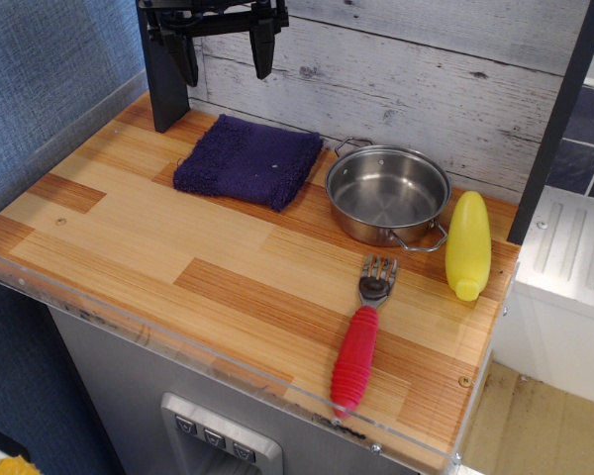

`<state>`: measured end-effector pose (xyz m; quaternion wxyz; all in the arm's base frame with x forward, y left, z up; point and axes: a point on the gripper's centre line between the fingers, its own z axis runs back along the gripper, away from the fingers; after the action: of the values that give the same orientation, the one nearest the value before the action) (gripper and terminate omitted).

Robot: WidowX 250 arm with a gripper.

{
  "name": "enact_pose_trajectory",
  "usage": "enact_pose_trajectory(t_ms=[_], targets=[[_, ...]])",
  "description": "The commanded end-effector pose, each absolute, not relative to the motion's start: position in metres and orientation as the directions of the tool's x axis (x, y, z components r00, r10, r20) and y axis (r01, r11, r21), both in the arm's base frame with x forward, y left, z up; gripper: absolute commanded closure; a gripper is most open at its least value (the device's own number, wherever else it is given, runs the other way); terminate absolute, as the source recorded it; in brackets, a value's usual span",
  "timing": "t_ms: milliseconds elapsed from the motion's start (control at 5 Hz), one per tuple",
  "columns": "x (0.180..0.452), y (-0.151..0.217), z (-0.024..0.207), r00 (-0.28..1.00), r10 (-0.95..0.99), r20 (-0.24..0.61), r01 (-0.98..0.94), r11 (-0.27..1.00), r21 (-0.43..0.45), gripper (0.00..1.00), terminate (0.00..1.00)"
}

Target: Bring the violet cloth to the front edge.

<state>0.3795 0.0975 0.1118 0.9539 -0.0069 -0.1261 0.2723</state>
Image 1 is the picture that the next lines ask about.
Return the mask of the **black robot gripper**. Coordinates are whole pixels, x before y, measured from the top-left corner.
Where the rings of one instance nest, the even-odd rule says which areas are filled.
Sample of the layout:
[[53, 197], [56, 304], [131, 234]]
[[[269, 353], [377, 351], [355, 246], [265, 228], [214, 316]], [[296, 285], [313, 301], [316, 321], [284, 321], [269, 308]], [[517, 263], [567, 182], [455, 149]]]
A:
[[142, 1], [141, 11], [190, 87], [199, 78], [193, 38], [249, 32], [256, 77], [264, 79], [272, 71], [275, 35], [289, 26], [284, 1]]

